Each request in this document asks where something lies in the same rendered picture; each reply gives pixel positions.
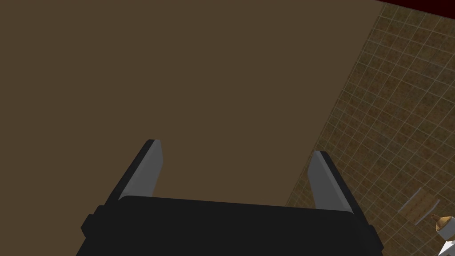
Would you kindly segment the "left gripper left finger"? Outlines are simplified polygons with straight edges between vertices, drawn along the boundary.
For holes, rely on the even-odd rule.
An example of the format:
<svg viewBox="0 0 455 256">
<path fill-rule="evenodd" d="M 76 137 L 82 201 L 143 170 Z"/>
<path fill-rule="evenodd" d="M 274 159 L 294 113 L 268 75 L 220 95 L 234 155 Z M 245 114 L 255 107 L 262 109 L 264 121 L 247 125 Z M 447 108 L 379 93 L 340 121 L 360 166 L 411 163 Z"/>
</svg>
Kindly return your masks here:
<svg viewBox="0 0 455 256">
<path fill-rule="evenodd" d="M 106 204 L 110 205 L 126 196 L 151 197 L 162 165 L 161 142 L 159 140 L 147 140 L 114 187 L 106 200 Z"/>
</svg>

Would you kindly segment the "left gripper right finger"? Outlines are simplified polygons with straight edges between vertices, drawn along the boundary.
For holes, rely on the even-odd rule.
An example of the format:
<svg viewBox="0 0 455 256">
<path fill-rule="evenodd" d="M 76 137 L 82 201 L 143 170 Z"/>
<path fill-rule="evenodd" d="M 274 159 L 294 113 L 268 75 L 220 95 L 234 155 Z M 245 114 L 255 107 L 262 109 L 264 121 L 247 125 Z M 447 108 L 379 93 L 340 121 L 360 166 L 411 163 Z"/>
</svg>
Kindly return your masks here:
<svg viewBox="0 0 455 256">
<path fill-rule="evenodd" d="M 317 209 L 346 211 L 354 215 L 363 214 L 347 183 L 327 152 L 314 151 L 312 153 L 307 176 Z"/>
</svg>

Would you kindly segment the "white bottle with gold cap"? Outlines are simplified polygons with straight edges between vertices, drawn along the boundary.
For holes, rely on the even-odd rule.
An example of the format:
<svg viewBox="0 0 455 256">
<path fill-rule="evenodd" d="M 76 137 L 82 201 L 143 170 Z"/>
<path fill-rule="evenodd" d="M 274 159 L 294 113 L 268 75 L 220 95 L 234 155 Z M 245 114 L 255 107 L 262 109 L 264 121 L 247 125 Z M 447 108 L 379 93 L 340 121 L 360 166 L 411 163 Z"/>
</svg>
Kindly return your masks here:
<svg viewBox="0 0 455 256">
<path fill-rule="evenodd" d="M 444 239 L 438 256 L 455 256 L 455 217 L 433 214 L 431 218 L 435 221 L 436 232 Z"/>
</svg>

